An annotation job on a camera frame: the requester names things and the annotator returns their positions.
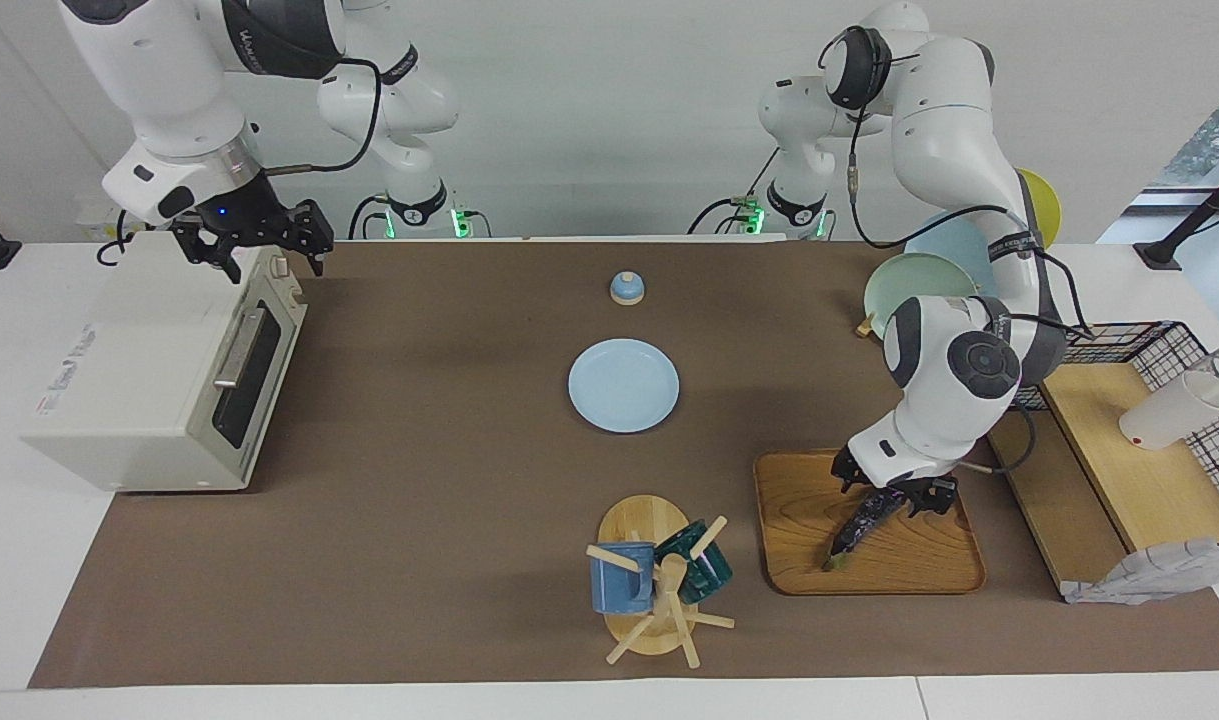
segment oven door handle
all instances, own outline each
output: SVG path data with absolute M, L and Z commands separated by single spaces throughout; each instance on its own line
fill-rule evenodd
M 213 375 L 213 387 L 230 389 L 238 387 L 244 378 L 244 368 L 249 364 L 249 356 L 254 353 L 254 342 L 262 334 L 262 323 L 266 323 L 266 307 L 254 307 L 240 316 L 240 325 L 235 329 L 235 336 L 230 339 L 230 350 L 226 352 L 222 367 Z

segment light blue plate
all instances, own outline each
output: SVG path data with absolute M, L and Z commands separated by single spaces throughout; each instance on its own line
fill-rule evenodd
M 628 337 L 583 350 L 569 370 L 578 414 L 610 432 L 640 432 L 663 422 L 681 395 L 677 365 L 653 345 Z
M 925 221 L 925 224 L 942 218 L 947 213 L 937 213 Z M 969 273 L 979 295 L 996 297 L 996 275 L 992 273 L 992 259 L 987 256 L 987 239 L 978 227 L 967 218 L 952 218 L 907 242 L 907 252 L 928 252 L 939 258 L 951 259 Z

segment label sticker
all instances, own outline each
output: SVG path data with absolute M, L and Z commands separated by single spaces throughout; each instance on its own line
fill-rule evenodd
M 94 341 L 98 341 L 98 325 L 93 323 L 84 325 L 80 329 L 80 336 L 77 339 L 76 345 L 71 346 L 71 350 L 62 359 L 61 370 L 59 370 L 57 376 L 45 387 L 45 395 L 37 402 L 38 415 L 57 413 L 59 401 L 66 394 L 66 389 L 71 387 L 71 381 L 74 381 L 76 374 L 80 369 L 80 363 L 89 355 L 89 348 L 93 347 Z

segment wooden tray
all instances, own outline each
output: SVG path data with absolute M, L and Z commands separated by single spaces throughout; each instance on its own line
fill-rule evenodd
M 963 595 L 987 571 L 964 497 L 946 515 L 901 510 L 873 530 L 844 569 L 824 573 L 833 536 L 865 495 L 830 474 L 834 450 L 769 452 L 756 459 L 761 543 L 769 584 L 785 595 Z

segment wooden peg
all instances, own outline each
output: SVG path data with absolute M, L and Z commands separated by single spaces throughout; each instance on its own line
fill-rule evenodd
M 720 615 L 708 615 L 705 612 L 686 612 L 686 620 L 692 620 L 702 625 L 716 625 L 717 627 L 729 627 L 733 629 L 733 618 L 724 618 Z
M 862 323 L 859 324 L 859 326 L 853 328 L 853 333 L 857 334 L 857 337 L 869 336 L 869 334 L 872 334 L 872 323 L 873 322 L 875 322 L 875 313 L 870 313 L 869 316 L 865 317 L 864 320 L 862 320 Z
M 588 557 L 595 557 L 596 560 L 608 562 L 608 564 L 623 570 L 631 573 L 640 573 L 640 564 L 633 560 L 631 557 L 618 556 L 617 552 L 605 549 L 603 547 L 596 545 L 588 546 Z
M 681 605 L 681 596 L 677 592 L 668 592 L 667 602 L 672 609 L 672 620 L 677 621 L 677 632 L 681 635 L 681 647 L 685 648 L 685 662 L 690 666 L 690 670 L 694 670 L 701 665 L 701 662 L 697 659 L 697 647 L 692 646 L 692 635 L 688 631 L 685 605 Z
M 610 665 L 613 665 L 614 662 L 620 660 L 622 657 L 625 655 L 627 652 L 631 649 L 631 643 L 636 642 L 636 638 L 640 638 L 640 634 L 644 634 L 645 629 L 651 623 L 653 623 L 653 620 L 655 620 L 653 615 L 645 615 L 644 618 L 641 618 L 640 623 L 636 623 L 636 626 L 633 626 L 631 631 L 627 634 L 627 637 L 622 638 L 622 642 L 614 646 L 613 652 L 611 652 L 608 655 L 605 657 L 605 660 L 608 662 Z
M 716 541 L 716 536 L 720 534 L 720 530 L 723 530 L 724 525 L 728 523 L 729 520 L 724 515 L 719 515 L 719 518 L 714 519 L 713 523 L 711 523 L 711 528 L 706 529 L 702 537 L 697 538 L 697 543 L 692 547 L 692 549 L 690 549 L 690 560 L 697 560 L 698 557 L 706 552 L 706 546 L 709 546 Z
M 661 584 L 663 587 L 659 592 L 677 592 L 681 588 L 681 584 L 685 582 L 685 571 L 688 570 L 688 562 L 683 557 L 677 556 L 677 553 L 670 553 L 663 557 L 663 562 L 659 564 Z

